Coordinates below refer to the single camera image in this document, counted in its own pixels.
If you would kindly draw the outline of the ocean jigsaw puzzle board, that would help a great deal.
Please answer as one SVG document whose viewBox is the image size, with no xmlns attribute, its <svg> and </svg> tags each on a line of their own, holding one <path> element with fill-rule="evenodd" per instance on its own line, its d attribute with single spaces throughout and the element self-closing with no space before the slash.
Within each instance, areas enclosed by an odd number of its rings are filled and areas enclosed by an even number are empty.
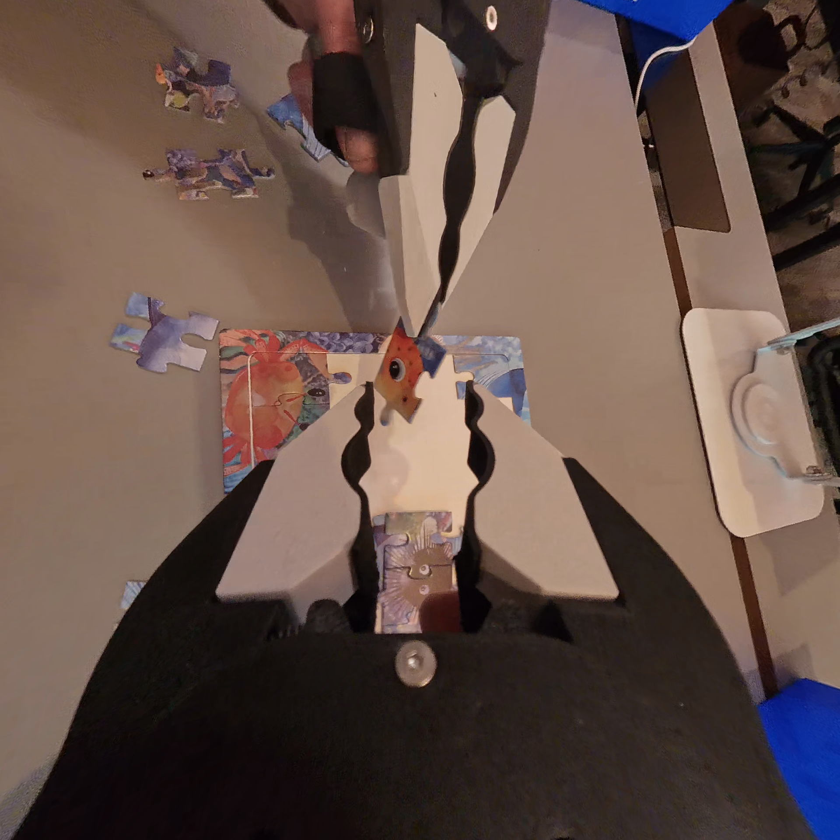
<svg viewBox="0 0 840 840">
<path fill-rule="evenodd" d="M 467 463 L 467 383 L 490 385 L 490 393 L 526 423 L 527 390 L 518 339 L 436 341 L 446 356 L 435 377 L 422 374 L 416 386 L 422 402 L 408 423 L 385 407 L 374 388 L 390 342 L 386 334 L 226 331 L 220 349 L 226 490 L 258 466 L 271 468 L 280 450 L 330 408 L 372 384 L 372 466 L 361 480 L 371 519 L 387 512 L 451 511 L 462 543 L 467 498 L 476 485 Z"/>
</svg>

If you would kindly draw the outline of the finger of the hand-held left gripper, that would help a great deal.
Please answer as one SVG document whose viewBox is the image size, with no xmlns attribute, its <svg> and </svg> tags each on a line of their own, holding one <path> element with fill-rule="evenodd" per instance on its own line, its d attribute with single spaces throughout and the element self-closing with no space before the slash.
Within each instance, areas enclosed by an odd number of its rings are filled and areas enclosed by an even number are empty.
<svg viewBox="0 0 840 840">
<path fill-rule="evenodd" d="M 419 333 L 430 333 L 496 212 L 516 113 L 503 96 L 468 96 L 444 169 L 440 284 Z"/>
<path fill-rule="evenodd" d="M 381 179 L 380 200 L 403 327 L 420 332 L 442 281 L 445 171 L 461 127 L 464 92 L 445 42 L 422 25 L 411 34 L 408 166 L 405 174 Z"/>
</svg>

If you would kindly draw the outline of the person's right hand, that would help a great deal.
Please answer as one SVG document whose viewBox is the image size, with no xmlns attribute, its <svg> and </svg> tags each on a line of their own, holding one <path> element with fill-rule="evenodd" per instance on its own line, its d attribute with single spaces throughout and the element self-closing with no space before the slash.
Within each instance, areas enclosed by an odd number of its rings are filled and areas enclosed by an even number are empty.
<svg viewBox="0 0 840 840">
<path fill-rule="evenodd" d="M 457 591 L 439 591 L 423 599 L 418 620 L 421 634 L 461 633 L 463 626 Z"/>
</svg>

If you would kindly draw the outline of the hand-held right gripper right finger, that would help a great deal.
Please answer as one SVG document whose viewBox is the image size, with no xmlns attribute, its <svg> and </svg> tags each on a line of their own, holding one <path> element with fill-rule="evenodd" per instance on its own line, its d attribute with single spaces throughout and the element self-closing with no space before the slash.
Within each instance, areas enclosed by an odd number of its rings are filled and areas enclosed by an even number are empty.
<svg viewBox="0 0 840 840">
<path fill-rule="evenodd" d="M 551 603 L 614 603 L 619 587 L 561 452 L 474 382 L 465 425 L 476 486 L 458 552 L 464 632 L 510 602 L 527 629 Z"/>
</svg>

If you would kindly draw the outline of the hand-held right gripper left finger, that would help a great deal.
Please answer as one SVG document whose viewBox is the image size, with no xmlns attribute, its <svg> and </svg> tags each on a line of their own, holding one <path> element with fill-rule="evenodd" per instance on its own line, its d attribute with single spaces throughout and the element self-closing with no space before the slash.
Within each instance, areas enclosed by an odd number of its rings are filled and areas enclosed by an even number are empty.
<svg viewBox="0 0 840 840">
<path fill-rule="evenodd" d="M 352 629 L 375 626 L 380 584 L 368 497 L 375 395 L 364 384 L 282 448 L 217 585 L 221 602 L 281 601 L 303 620 L 338 603 Z"/>
</svg>

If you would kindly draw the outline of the white metal stand bracket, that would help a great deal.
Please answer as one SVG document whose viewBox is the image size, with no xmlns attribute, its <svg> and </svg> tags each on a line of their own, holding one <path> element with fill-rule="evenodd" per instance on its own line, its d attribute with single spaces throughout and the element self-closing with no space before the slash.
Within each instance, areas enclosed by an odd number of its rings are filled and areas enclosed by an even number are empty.
<svg viewBox="0 0 840 840">
<path fill-rule="evenodd" d="M 756 349 L 754 356 L 755 362 L 754 370 L 758 370 L 762 362 L 758 362 L 758 358 L 762 354 L 779 354 L 785 355 L 792 353 L 796 344 L 801 341 L 808 340 L 817 334 L 825 333 L 838 328 L 839 318 L 832 318 L 824 322 L 819 322 L 811 327 L 801 329 L 795 332 L 789 332 L 781 335 L 767 342 L 765 345 Z M 769 458 L 775 462 L 778 469 L 789 480 L 797 480 L 806 485 L 814 487 L 831 487 L 839 488 L 839 478 L 829 472 L 825 471 L 823 467 L 817 465 L 807 465 L 806 467 L 799 467 L 796 465 L 793 455 L 789 451 L 788 445 L 782 443 L 771 443 L 765 441 L 759 444 L 759 453 L 762 457 Z"/>
</svg>

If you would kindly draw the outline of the black swivel office chair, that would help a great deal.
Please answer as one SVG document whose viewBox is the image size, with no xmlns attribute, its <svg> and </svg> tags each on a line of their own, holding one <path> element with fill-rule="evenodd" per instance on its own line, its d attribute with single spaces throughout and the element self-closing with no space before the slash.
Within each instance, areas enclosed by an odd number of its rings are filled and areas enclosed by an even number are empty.
<svg viewBox="0 0 840 840">
<path fill-rule="evenodd" d="M 753 159 L 785 161 L 793 197 L 763 212 L 767 235 L 794 223 L 814 235 L 773 255 L 787 270 L 838 248 L 838 2 L 767 2 L 788 70 L 749 111 L 751 130 L 777 123 L 789 138 L 747 142 Z"/>
</svg>

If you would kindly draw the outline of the orange fish puzzle piece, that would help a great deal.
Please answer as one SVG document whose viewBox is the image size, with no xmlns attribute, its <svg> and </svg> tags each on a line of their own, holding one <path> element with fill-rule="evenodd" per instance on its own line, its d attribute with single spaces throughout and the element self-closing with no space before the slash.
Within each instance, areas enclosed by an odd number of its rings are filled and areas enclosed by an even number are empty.
<svg viewBox="0 0 840 840">
<path fill-rule="evenodd" d="M 434 337 L 409 336 L 400 319 L 374 380 L 385 407 L 411 423 L 422 402 L 416 393 L 417 384 L 424 373 L 436 376 L 446 353 L 445 346 Z"/>
</svg>

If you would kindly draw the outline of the black sea urchin puzzle pieces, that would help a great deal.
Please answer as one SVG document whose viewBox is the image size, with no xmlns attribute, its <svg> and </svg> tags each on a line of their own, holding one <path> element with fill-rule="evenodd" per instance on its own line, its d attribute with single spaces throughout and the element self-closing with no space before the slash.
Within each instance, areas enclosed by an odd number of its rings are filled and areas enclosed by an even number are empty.
<svg viewBox="0 0 840 840">
<path fill-rule="evenodd" d="M 379 571 L 374 630 L 416 634 L 431 596 L 457 589 L 455 555 L 461 531 L 451 511 L 387 512 L 372 519 Z"/>
</svg>

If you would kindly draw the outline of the blue textured puzzle piece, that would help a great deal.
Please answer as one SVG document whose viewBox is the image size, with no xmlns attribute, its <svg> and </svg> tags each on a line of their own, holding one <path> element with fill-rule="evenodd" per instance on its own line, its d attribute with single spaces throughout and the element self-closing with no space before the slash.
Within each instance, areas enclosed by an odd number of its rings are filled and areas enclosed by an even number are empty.
<svg viewBox="0 0 840 840">
<path fill-rule="evenodd" d="M 342 167 L 349 168 L 350 165 L 340 155 L 321 143 L 309 121 L 300 110 L 298 100 L 293 93 L 288 93 L 277 101 L 273 102 L 266 109 L 267 117 L 280 128 L 293 129 L 300 139 L 300 146 L 306 154 L 315 162 L 321 162 L 333 158 Z"/>
</svg>

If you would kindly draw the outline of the clear glass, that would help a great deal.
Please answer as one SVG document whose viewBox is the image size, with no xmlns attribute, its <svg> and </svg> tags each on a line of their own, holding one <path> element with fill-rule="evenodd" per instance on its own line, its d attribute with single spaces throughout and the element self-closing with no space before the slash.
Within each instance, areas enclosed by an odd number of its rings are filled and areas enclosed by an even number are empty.
<svg viewBox="0 0 840 840">
<path fill-rule="evenodd" d="M 819 473 L 812 421 L 794 362 L 757 357 L 731 394 L 732 424 L 745 447 L 773 462 L 789 480 L 813 480 Z"/>
</svg>

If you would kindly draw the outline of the blue purple puzzle piece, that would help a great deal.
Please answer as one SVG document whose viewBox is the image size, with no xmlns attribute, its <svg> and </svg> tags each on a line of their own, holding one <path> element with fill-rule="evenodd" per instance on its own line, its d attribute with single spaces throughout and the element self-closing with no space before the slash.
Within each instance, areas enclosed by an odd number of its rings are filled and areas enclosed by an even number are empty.
<svg viewBox="0 0 840 840">
<path fill-rule="evenodd" d="M 136 364 L 143 370 L 164 374 L 171 364 L 199 372 L 207 351 L 183 341 L 193 335 L 204 341 L 214 339 L 218 320 L 190 311 L 186 319 L 178 319 L 163 312 L 163 301 L 134 292 L 127 300 L 125 315 L 148 323 L 145 329 L 118 324 L 109 345 L 136 355 Z"/>
</svg>

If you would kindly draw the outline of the dark brown desk panel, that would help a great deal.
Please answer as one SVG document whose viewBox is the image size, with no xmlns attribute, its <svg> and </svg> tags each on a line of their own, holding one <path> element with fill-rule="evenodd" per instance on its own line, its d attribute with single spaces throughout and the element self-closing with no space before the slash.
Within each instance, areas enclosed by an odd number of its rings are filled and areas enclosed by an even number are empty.
<svg viewBox="0 0 840 840">
<path fill-rule="evenodd" d="M 645 93 L 665 198 L 674 227 L 731 231 L 690 56 L 675 56 Z"/>
</svg>

